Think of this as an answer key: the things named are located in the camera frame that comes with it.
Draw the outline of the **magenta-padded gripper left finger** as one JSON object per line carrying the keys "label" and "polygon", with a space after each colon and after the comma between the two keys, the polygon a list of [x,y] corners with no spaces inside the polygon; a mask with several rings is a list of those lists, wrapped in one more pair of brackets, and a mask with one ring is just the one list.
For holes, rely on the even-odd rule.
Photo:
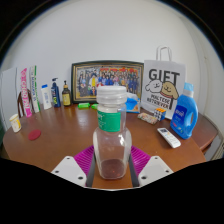
{"label": "magenta-padded gripper left finger", "polygon": [[95,172],[94,147],[90,146],[75,156],[65,156],[52,174],[82,187],[91,187]]}

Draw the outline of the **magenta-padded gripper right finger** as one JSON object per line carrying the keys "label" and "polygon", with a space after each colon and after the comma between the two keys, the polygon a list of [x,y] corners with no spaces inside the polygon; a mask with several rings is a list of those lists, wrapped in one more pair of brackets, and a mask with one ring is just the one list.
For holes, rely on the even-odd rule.
{"label": "magenta-padded gripper right finger", "polygon": [[135,146],[131,147],[129,167],[134,187],[148,185],[173,173],[159,156],[149,156]]}

